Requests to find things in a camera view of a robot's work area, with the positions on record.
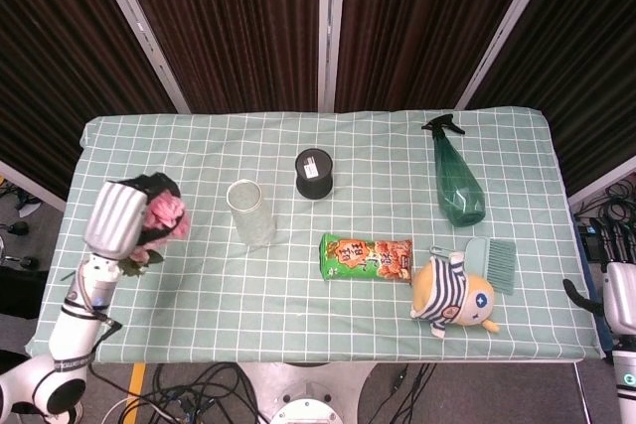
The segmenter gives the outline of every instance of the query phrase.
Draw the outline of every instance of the stuffed doll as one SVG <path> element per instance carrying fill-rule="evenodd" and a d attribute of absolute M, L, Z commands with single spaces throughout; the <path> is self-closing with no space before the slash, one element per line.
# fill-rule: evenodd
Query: stuffed doll
<path fill-rule="evenodd" d="M 412 280 L 412 318 L 430 322 L 434 336 L 444 338 L 450 323 L 481 324 L 491 333 L 499 326 L 488 320 L 495 305 L 493 287 L 478 275 L 464 273 L 464 252 L 452 252 L 448 261 L 430 257 Z"/>

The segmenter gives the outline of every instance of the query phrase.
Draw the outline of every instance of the brown curtain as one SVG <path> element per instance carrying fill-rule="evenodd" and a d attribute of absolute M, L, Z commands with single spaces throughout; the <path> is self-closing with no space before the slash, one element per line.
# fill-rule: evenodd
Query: brown curtain
<path fill-rule="evenodd" d="M 65 199 L 96 116 L 175 112 L 114 0 L 0 0 L 0 159 Z"/>
<path fill-rule="evenodd" d="M 511 0 L 344 0 L 336 111 L 452 108 Z"/>
<path fill-rule="evenodd" d="M 532 0 L 469 108 L 539 109 L 569 195 L 636 156 L 636 0 Z"/>
<path fill-rule="evenodd" d="M 139 0 L 193 112 L 317 109 L 318 0 Z"/>

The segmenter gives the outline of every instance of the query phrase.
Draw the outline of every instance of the glass cup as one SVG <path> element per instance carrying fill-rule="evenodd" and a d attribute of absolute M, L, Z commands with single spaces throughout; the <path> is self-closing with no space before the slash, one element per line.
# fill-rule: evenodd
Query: glass cup
<path fill-rule="evenodd" d="M 228 188 L 227 201 L 240 240 L 249 246 L 268 245 L 276 234 L 276 222 L 258 184 L 236 181 Z"/>

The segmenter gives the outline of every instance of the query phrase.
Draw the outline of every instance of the table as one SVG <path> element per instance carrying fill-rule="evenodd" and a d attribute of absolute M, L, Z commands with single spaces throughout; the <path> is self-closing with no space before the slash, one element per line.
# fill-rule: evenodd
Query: table
<path fill-rule="evenodd" d="M 62 278 L 87 250 L 86 220 L 106 180 L 163 171 L 192 216 L 165 262 L 124 278 L 110 315 L 124 329 L 98 361 L 526 360 L 599 357 L 591 315 L 562 291 L 587 294 L 550 130 L 535 110 L 454 112 L 449 133 L 486 193 L 486 218 L 453 228 L 436 200 L 433 142 L 421 125 L 453 111 L 250 113 L 99 117 L 86 125 L 52 273 L 29 353 L 43 353 L 69 287 Z M 295 190 L 294 160 L 318 147 L 334 160 L 320 201 Z M 225 202 L 238 179 L 258 182 L 277 234 L 267 248 L 239 242 Z M 321 278 L 323 232 L 411 237 L 416 267 L 433 243 L 462 249 L 473 236 L 513 239 L 517 290 L 498 295 L 498 335 L 448 327 L 446 338 L 409 315 L 407 283 Z"/>

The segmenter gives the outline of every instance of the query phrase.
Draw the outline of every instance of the green brush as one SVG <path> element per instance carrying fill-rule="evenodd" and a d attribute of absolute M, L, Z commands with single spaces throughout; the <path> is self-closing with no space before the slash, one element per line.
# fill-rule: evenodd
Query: green brush
<path fill-rule="evenodd" d="M 433 255 L 448 257 L 453 250 L 432 246 Z M 510 240 L 471 238 L 464 252 L 464 270 L 484 277 L 496 292 L 512 295 L 515 289 L 517 247 Z"/>

